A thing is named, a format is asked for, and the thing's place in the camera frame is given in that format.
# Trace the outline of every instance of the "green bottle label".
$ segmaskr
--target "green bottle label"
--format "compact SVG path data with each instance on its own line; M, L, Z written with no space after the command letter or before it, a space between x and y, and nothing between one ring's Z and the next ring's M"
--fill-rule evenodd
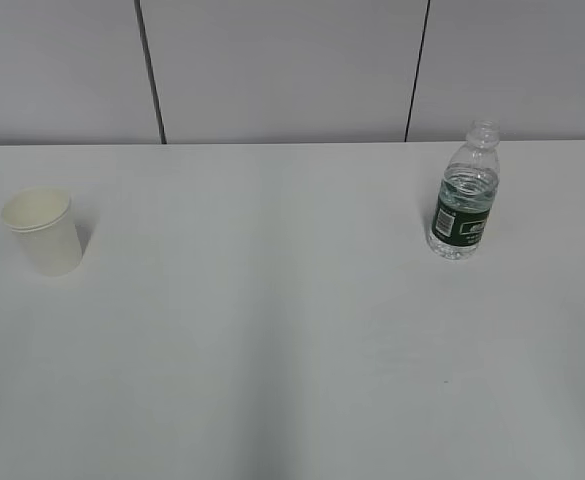
M460 212L448 207L439 198L432 220L432 233L443 243L469 247L481 240L490 210L479 213Z

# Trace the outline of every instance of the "white table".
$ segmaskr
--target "white table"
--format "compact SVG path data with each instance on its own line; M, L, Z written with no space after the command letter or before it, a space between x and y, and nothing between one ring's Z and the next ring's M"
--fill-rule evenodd
M0 147L0 480L585 479L585 142L504 143L483 245L430 252L457 144Z

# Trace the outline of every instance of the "water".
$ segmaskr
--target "water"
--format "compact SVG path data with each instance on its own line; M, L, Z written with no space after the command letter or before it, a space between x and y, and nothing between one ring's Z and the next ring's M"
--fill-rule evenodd
M450 165L443 174L439 198L448 207L467 213L485 212L492 207L499 177L489 168L468 165ZM469 247L456 247L443 243L428 231L430 248L450 260L468 258L479 244Z

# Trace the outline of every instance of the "white paper cup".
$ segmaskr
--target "white paper cup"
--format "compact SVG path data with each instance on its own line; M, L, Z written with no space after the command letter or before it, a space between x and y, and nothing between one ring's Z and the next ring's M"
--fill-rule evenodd
M70 203L65 190L35 187L17 193L1 212L3 222L43 275L63 275L81 262L81 244L70 216Z

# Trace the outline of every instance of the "plastic bottle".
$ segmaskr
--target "plastic bottle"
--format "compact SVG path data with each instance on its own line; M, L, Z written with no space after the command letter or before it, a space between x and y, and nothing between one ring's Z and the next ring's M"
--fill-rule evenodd
M474 122L443 173L428 244L444 258L468 258L479 246L499 186L498 144L495 122Z

